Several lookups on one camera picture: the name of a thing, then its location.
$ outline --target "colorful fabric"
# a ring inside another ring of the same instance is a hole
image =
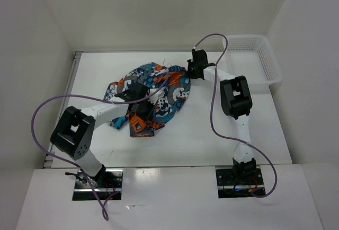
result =
[[[111,120],[109,125],[120,129],[129,120],[131,137],[154,136],[155,130],[163,128],[179,112],[190,94],[191,81],[184,67],[165,67],[153,62],[144,64],[129,72],[120,81],[110,83],[104,96],[105,100],[111,100],[115,94],[131,88],[135,82],[143,83],[150,89],[157,89],[166,79],[167,71],[169,78],[161,88],[152,120],[144,121],[135,113],[131,113]]]

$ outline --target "white wall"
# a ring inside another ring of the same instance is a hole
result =
[[[294,163],[325,230],[337,229],[339,0],[286,0],[268,37],[284,79],[271,88]]]
[[[43,0],[0,0],[0,228],[15,229],[43,154],[30,134],[34,109],[63,93],[73,54]],[[44,145],[60,102],[37,119]]]
[[[264,34],[283,0],[45,0],[75,50],[190,49],[208,33]],[[220,47],[220,39],[209,47]]]

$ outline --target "white plastic basket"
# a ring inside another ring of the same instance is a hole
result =
[[[282,74],[268,39],[261,35],[227,36],[228,48],[219,67],[244,75],[250,87],[282,81]]]

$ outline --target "white table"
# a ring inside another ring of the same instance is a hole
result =
[[[208,53],[210,62],[215,62],[219,56],[220,52]],[[166,58],[165,63],[187,67],[186,61],[191,57],[190,52],[82,54],[69,92],[103,98],[109,83],[118,81],[144,63],[153,61],[162,64]],[[236,143],[219,138],[212,132],[209,123],[211,97],[210,82],[192,80],[191,94],[182,110],[165,128],[156,131],[154,137],[131,138],[127,123],[120,131],[102,125],[94,132],[91,150],[101,163],[109,167],[232,165]],[[260,148],[274,164],[291,164],[269,88],[259,94],[252,93],[252,100],[249,123],[252,144]],[[96,103],[71,98],[68,105],[82,108]],[[237,136],[228,117],[222,112],[220,92],[217,93],[214,117],[215,126],[220,133]],[[59,150],[56,154],[67,157]],[[257,152],[255,157],[257,164],[267,164]],[[54,160],[52,167],[69,167],[69,164]]]
[[[273,172],[261,170],[268,190]],[[323,229],[301,166],[276,170],[271,196],[218,199],[211,166],[125,169],[122,200],[108,202],[108,222],[96,201],[72,201],[75,180],[64,172],[75,169],[35,170],[16,230]]]

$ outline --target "purple cable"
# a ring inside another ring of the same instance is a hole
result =
[[[87,173],[85,173],[85,171],[83,169],[81,169],[81,167],[76,164],[75,162],[72,162],[70,160],[67,160],[63,157],[60,157],[60,156],[57,156],[55,155],[54,153],[52,152],[49,152],[48,150],[46,150],[38,141],[37,139],[37,136],[35,135],[35,131],[34,131],[34,121],[35,121],[35,118],[37,116],[37,113],[39,112],[39,110],[45,105],[47,104],[48,102],[52,101],[52,100],[55,100],[55,99],[59,99],[59,98],[67,98],[67,97],[74,97],[74,98],[82,98],[82,99],[90,99],[90,100],[94,100],[94,101],[99,101],[99,102],[102,102],[102,103],[108,103],[108,104],[135,104],[135,103],[139,103],[143,100],[147,100],[149,99],[151,96],[155,95],[158,91],[160,91],[162,89],[162,87],[165,86],[166,82],[168,81],[168,78],[170,76],[170,72],[167,71],[164,75],[166,75],[166,79],[163,81],[163,83],[161,84],[161,86],[153,93],[149,94],[148,96],[144,97],[143,99],[139,99],[139,100],[134,100],[134,101],[128,101],[128,102],[115,102],[115,101],[106,101],[106,100],[102,100],[102,99],[97,99],[97,98],[93,98],[91,96],[83,96],[83,95],[72,95],[72,94],[66,94],[66,95],[57,95],[57,96],[53,96],[45,101],[43,101],[37,108],[36,110],[34,111],[33,113],[33,116],[32,116],[32,119],[31,119],[31,133],[32,133],[32,137],[33,137],[33,140],[34,142],[36,143],[36,145],[38,146],[39,149],[41,149],[43,152],[45,152],[47,155],[50,155],[52,157],[55,157],[59,160],[62,160],[62,161],[65,161],[69,164],[72,164],[74,165],[75,167],[77,168],[80,168],[81,172],[83,173],[84,177],[86,178],[86,181],[88,183],[88,185],[90,185],[91,189],[92,189],[92,192],[93,192],[93,195],[95,196],[95,199],[98,201],[99,205],[101,206],[102,208],[102,216],[104,217],[104,219],[106,221],[109,220],[109,217],[108,217],[108,213],[107,213],[107,210],[105,209],[105,205],[106,203],[116,194],[118,193],[119,191],[117,192],[113,192],[112,194],[110,194],[107,199],[105,200],[104,204],[102,204],[99,196],[97,195],[97,193],[95,192],[94,190],[94,187],[92,185],[92,183],[90,182],[90,179],[89,179],[89,175]]]
[[[234,140],[234,141],[239,141],[243,144],[246,144],[247,146],[249,146],[250,148],[256,150],[257,152],[259,152],[261,155],[264,156],[264,158],[268,161],[268,163],[270,164],[270,166],[272,167],[272,170],[274,172],[274,185],[273,185],[273,188],[270,190],[270,192],[268,192],[267,194],[263,195],[263,196],[257,196],[254,194],[254,191],[251,192],[252,196],[253,197],[257,197],[257,198],[264,198],[264,197],[268,197],[276,188],[276,184],[278,182],[278,175],[276,173],[276,170],[275,170],[275,167],[273,165],[273,163],[270,161],[270,159],[260,150],[258,149],[257,147],[253,146],[252,144],[249,144],[248,142],[244,141],[244,140],[241,140],[239,138],[236,138],[236,137],[228,137],[228,136],[223,136],[221,134],[219,134],[216,129],[214,128],[214,124],[213,124],[213,107],[214,107],[214,101],[215,101],[215,98],[216,98],[216,92],[217,92],[217,79],[218,79],[218,75],[217,75],[217,66],[218,66],[218,63],[220,62],[221,58],[223,57],[223,55],[225,54],[226,50],[227,50],[227,47],[228,47],[228,39],[225,35],[223,34],[220,34],[220,33],[212,33],[212,34],[209,34],[205,37],[203,37],[196,45],[195,47],[197,47],[203,40],[205,40],[206,38],[210,37],[210,36],[221,36],[223,37],[225,40],[226,40],[226,46],[224,48],[224,51],[222,52],[222,54],[220,55],[220,57],[218,58],[217,62],[216,62],[216,68],[215,68],[215,77],[214,77],[214,86],[213,86],[213,96],[212,96],[212,102],[211,102],[211,110],[210,110],[210,123],[211,123],[211,128],[213,130],[213,132],[221,137],[221,138],[224,138],[224,139],[229,139],[229,140]]]

